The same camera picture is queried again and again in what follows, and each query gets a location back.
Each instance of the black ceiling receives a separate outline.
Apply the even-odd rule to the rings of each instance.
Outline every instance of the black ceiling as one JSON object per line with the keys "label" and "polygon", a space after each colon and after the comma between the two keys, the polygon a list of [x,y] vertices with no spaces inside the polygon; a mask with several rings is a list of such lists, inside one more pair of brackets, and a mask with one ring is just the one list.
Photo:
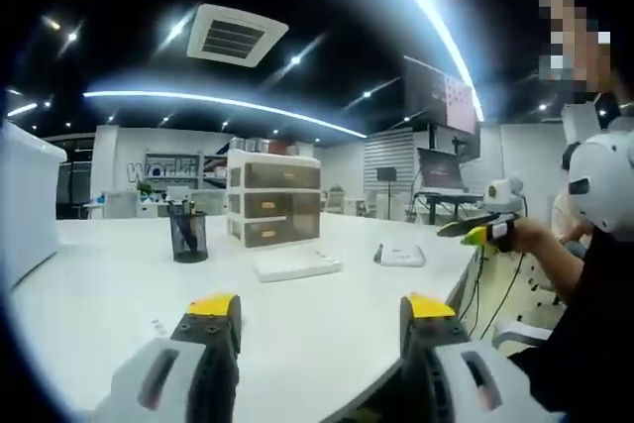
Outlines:
{"label": "black ceiling", "polygon": [[[558,105],[536,113],[553,93],[537,79],[539,54],[549,26],[536,0],[434,0],[472,75],[486,119],[540,121],[557,116]],[[171,27],[201,3],[253,12],[287,24],[289,30],[255,68],[190,58],[189,23],[164,50]],[[23,92],[11,103],[38,101],[36,110],[14,121],[47,137],[94,131],[110,115],[124,127],[226,131],[322,144],[348,136],[270,113],[188,100],[100,98],[82,93],[143,89],[195,94],[230,94],[294,111],[364,134],[402,120],[403,82],[397,80],[357,101],[364,91],[402,74],[407,54],[449,74],[458,70],[429,19],[413,0],[45,0],[21,44],[10,85]],[[42,15],[61,25],[48,27]],[[69,32],[78,38],[65,50]],[[307,46],[314,48],[278,81],[274,73]],[[42,106],[53,97],[50,108]]]}

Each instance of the black mesh pen holder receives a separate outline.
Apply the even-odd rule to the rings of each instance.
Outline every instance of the black mesh pen holder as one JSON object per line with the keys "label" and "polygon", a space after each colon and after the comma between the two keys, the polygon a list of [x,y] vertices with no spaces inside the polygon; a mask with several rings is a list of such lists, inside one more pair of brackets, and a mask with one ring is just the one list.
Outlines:
{"label": "black mesh pen holder", "polygon": [[175,262],[198,263],[209,258],[204,213],[186,214],[178,213],[178,210],[170,210],[169,227],[171,250]]}

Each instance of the ceiling air conditioner vent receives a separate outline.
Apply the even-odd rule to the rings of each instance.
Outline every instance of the ceiling air conditioner vent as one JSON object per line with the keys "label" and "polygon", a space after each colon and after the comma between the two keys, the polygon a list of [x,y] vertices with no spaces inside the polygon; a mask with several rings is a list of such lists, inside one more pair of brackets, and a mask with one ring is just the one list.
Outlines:
{"label": "ceiling air conditioner vent", "polygon": [[287,31],[276,20],[203,4],[191,28],[187,56],[253,68]]}

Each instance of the led light strip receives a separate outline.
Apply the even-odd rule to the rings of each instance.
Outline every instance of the led light strip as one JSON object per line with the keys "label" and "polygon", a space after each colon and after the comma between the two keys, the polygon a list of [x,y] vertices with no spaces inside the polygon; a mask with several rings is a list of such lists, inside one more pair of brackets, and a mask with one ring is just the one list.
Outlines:
{"label": "led light strip", "polygon": [[449,29],[443,22],[442,17],[436,10],[433,2],[431,0],[414,0],[420,10],[429,18],[429,21],[432,23],[436,32],[440,36],[441,40],[449,50],[449,54],[451,55],[456,67],[458,68],[458,72],[460,73],[461,79],[473,89],[474,95],[474,106],[475,106],[475,114],[477,115],[477,119],[479,121],[484,120],[484,115],[482,114],[482,106],[479,103],[479,98],[477,97],[476,88],[474,87],[474,82],[472,81],[472,77],[469,74],[469,70],[467,69],[467,65],[463,60],[463,56],[460,54],[460,50],[458,50],[458,46],[454,42],[452,38],[452,34],[449,33]]}
{"label": "led light strip", "polygon": [[287,116],[289,118],[300,119],[302,121],[307,121],[309,123],[318,124],[320,126],[334,129],[336,131],[341,131],[342,133],[350,134],[352,136],[357,136],[358,138],[362,138],[362,139],[365,139],[367,137],[365,134],[361,134],[356,131],[352,131],[350,129],[342,128],[341,126],[336,126],[334,124],[330,124],[325,121],[320,121],[319,119],[309,118],[308,116],[291,113],[289,111],[284,111],[281,109],[270,108],[268,106],[263,106],[262,104],[247,103],[246,101],[238,101],[235,99],[216,98],[213,96],[203,96],[200,94],[169,93],[166,91],[91,91],[88,93],[83,93],[83,96],[85,98],[96,98],[96,97],[104,97],[104,96],[152,96],[152,97],[159,97],[159,98],[191,99],[194,101],[206,101],[208,103],[228,104],[232,106],[240,106],[243,108],[257,109],[259,111],[267,111],[268,113],[281,114],[282,116]]}
{"label": "led light strip", "polygon": [[26,111],[30,111],[38,107],[38,103],[27,104],[26,106],[20,106],[19,108],[14,109],[13,111],[9,111],[7,113],[7,117],[16,116],[17,114],[22,114]]}

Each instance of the white headset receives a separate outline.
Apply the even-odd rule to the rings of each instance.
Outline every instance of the white headset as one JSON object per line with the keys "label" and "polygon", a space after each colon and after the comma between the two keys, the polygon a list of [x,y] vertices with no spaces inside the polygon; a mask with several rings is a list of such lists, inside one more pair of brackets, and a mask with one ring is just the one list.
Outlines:
{"label": "white headset", "polygon": [[629,123],[624,129],[593,136],[575,150],[568,189],[581,217],[616,240],[630,242],[634,241],[634,130]]}

